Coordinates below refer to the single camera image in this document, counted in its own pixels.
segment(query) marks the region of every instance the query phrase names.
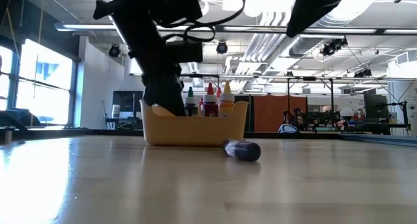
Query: ceiling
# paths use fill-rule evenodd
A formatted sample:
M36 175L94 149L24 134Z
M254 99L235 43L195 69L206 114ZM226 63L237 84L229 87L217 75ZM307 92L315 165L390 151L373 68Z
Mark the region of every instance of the ceiling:
M99 21L93 20L93 11L96 0L30 0L53 17L65 23L110 23L107 18ZM232 15L233 12L224 11L221 6L222 0L213 0L209 3L208 13L202 18L203 21L214 21ZM249 17L245 13L229 25L259 25L262 16ZM376 0L361 15L350 21L348 27L417 27L417 0L403 0L396 4L394 0ZM106 52L111 44L122 43L116 32L82 33L90 36L90 41L103 52ZM245 53L251 45L254 34L250 33L218 33L216 39L204 44L204 63L199 66L199 72L215 74L225 70L226 58L234 53ZM218 55L216 46L219 40L224 40L229 46L229 55ZM417 49L417 36L347 36L349 47L361 63L372 64L373 75L383 76L386 74L386 62L395 55L401 54L408 49ZM319 55L323 43L317 44L297 61L294 66L287 67L297 75L311 76L331 72L332 76L346 75L347 71L353 74L361 64L347 48L343 48L333 57Z

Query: red bottle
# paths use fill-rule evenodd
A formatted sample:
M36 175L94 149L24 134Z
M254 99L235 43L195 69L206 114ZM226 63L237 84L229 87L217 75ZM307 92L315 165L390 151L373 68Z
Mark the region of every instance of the red bottle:
M217 117L218 112L217 97L214 95L213 85L209 83L207 94L203 96L201 113L204 117Z

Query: table surface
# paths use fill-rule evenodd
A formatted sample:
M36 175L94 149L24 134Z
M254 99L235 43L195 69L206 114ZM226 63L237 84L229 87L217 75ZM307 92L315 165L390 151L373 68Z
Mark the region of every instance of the table surface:
M140 137L0 146L0 223L417 223L417 149L254 141L257 163Z

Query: plastic basket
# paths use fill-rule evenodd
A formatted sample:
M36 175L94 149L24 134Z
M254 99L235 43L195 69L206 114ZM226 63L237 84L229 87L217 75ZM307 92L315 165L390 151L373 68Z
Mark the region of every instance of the plastic basket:
M145 140L150 145L220 147L223 140L242 140L247 102L237 102L228 117L175 117L141 101Z

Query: yellow bin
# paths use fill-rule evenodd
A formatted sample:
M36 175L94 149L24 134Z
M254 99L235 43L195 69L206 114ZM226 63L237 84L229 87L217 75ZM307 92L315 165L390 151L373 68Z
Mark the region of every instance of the yellow bin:
M237 102L228 117L175 117L141 101L143 132L150 145L217 146L225 139L242 140L247 102Z

